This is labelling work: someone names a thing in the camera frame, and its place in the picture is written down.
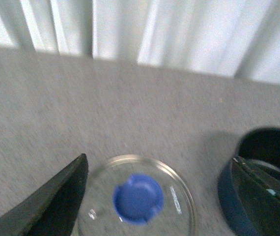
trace blue plastic cap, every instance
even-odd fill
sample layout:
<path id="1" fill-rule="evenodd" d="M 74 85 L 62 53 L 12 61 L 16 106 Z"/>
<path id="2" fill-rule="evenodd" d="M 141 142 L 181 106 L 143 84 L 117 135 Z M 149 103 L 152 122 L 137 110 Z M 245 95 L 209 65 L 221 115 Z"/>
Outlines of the blue plastic cap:
<path id="1" fill-rule="evenodd" d="M 163 193 L 153 178 L 131 174 L 123 185 L 114 189 L 112 203 L 122 221 L 144 225 L 162 210 Z"/>

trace gray carpet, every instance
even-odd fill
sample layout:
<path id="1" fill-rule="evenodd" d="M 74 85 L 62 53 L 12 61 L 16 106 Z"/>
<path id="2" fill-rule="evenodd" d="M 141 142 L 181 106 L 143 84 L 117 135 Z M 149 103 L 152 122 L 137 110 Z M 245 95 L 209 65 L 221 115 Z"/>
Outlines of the gray carpet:
<path id="1" fill-rule="evenodd" d="M 0 216 L 81 153 L 159 159 L 186 181 L 199 235 L 232 236 L 217 177 L 242 134 L 280 126 L 280 86 L 0 49 Z"/>

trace black plastic piece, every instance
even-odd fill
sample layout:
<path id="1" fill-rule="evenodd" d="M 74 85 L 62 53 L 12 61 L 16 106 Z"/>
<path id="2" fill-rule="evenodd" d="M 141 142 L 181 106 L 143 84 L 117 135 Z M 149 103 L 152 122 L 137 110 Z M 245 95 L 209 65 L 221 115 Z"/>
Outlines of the black plastic piece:
<path id="1" fill-rule="evenodd" d="M 0 236 L 70 236 L 84 196 L 88 162 L 81 154 L 0 217 Z"/>

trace white curtain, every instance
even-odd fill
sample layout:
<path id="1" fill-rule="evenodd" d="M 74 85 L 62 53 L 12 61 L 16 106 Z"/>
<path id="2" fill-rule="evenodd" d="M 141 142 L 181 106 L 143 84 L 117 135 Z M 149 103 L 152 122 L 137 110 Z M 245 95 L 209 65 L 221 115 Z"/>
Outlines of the white curtain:
<path id="1" fill-rule="evenodd" d="M 280 0 L 0 0 L 0 45 L 280 84 Z"/>

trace glass petri dish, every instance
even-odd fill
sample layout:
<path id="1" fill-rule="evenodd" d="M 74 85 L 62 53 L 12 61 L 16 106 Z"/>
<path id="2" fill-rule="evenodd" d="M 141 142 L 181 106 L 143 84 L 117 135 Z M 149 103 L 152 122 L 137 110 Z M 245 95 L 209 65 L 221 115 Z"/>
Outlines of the glass petri dish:
<path id="1" fill-rule="evenodd" d="M 132 175 L 153 179 L 163 194 L 163 207 L 144 224 L 125 220 L 113 201 L 117 187 Z M 114 157 L 88 177 L 73 235 L 195 236 L 195 204 L 184 181 L 166 164 L 137 155 Z"/>

